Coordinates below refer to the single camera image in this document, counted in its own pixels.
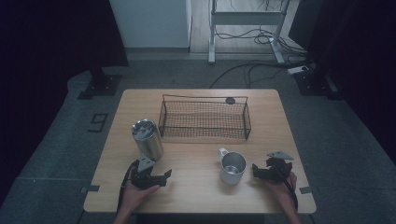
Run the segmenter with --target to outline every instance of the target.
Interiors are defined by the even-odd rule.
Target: wire basket
[[[161,137],[226,137],[248,139],[248,98],[163,95]]]

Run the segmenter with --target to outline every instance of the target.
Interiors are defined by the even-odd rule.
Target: hand
[[[120,205],[120,210],[114,219],[114,224],[128,223],[132,212],[136,207],[141,204],[145,198],[151,193],[159,189],[160,186],[156,185],[149,189],[139,189],[131,183],[130,180],[126,181],[124,186],[124,192]]]
[[[285,213],[286,217],[291,224],[301,224],[303,223],[300,220],[300,217],[297,213],[297,210],[294,207],[294,201],[291,198],[290,191],[288,187],[286,187],[285,183],[276,183],[271,180],[264,180],[264,186],[271,190],[273,196],[275,197],[276,201],[282,207],[283,212]],[[296,189],[297,183],[297,176],[290,172],[290,176],[288,177],[288,182],[293,188]]]

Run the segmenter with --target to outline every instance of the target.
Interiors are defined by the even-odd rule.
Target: metal tumbler
[[[139,120],[132,127],[132,136],[140,152],[152,161],[158,161],[163,156],[160,132],[153,120]]]

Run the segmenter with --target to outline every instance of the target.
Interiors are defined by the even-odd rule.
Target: mug
[[[247,167],[245,158],[237,152],[229,152],[225,148],[219,149],[221,163],[220,178],[226,184],[236,185],[242,178]]]

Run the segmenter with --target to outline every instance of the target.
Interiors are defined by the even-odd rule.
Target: wall
[[[188,48],[191,0],[110,0],[125,48]]]

